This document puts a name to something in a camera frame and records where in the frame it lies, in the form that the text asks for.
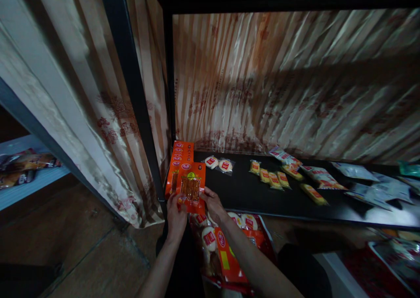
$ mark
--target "person's right hand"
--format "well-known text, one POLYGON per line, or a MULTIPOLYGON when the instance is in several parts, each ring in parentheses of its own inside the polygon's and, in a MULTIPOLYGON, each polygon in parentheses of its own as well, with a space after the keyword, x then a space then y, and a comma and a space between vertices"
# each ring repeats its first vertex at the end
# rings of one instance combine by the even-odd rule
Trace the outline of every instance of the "person's right hand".
POLYGON ((204 188, 204 193, 200 192, 200 197, 206 202, 211 219, 220 226, 221 222, 229 217, 229 215, 224 210, 219 196, 206 186, 204 188))

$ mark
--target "floral curtain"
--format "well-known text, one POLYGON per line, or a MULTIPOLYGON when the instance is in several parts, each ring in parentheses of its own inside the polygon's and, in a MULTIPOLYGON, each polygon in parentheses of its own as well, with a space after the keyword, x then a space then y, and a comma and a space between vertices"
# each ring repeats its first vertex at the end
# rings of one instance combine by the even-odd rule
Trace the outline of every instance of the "floral curtain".
MULTIPOLYGON (((168 163, 165 48, 163 29, 157 27, 162 9, 156 0, 127 2, 149 112, 144 119, 151 122, 164 179, 168 163)), ((16 9, 7 13, 10 17, 3 15, 1 20, 6 82, 129 223, 140 228, 162 222, 102 0, 15 3, 16 9), (19 78, 26 80, 14 82, 19 78)))
POLYGON ((418 9, 176 15, 177 138, 203 151, 420 158, 418 9))

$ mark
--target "red snack package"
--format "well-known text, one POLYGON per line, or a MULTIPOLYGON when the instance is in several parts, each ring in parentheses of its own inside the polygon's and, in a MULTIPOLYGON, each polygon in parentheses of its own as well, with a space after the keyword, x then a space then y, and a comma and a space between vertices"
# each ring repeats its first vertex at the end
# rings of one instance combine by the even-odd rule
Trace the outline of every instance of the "red snack package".
POLYGON ((194 161, 194 143, 176 140, 169 165, 168 179, 166 181, 165 198, 168 199, 176 190, 179 165, 181 160, 194 161))
POLYGON ((179 194, 178 203, 185 204, 188 213, 206 215, 206 205, 199 197, 199 192, 204 192, 205 183, 206 165, 204 163, 181 161, 176 194, 179 194))

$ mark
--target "wooden floor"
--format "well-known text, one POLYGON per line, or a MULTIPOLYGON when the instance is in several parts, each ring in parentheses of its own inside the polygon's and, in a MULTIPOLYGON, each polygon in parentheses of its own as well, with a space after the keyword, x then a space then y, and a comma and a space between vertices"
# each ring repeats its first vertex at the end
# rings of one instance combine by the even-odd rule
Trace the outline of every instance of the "wooden floor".
MULTIPOLYGON (((42 297, 133 297, 155 261, 163 224, 124 227, 72 175, 60 185, 0 212, 0 263, 62 263, 61 276, 42 297)), ((379 239, 365 228, 263 219, 276 251, 287 242, 313 253, 351 250, 379 239)))

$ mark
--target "white shelf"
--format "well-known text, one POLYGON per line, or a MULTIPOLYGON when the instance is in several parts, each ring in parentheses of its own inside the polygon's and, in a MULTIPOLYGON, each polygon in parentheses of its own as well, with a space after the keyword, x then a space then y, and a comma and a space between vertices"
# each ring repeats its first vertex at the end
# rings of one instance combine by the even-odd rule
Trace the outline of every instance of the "white shelf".
MULTIPOLYGON (((36 153, 49 152, 48 148, 38 138, 34 135, 27 135, 1 143, 0 154, 15 154, 29 148, 35 150, 36 153)), ((9 207, 68 173, 70 173, 70 170, 64 165, 61 168, 41 169, 35 173, 35 179, 32 182, 0 190, 0 210, 9 207)))

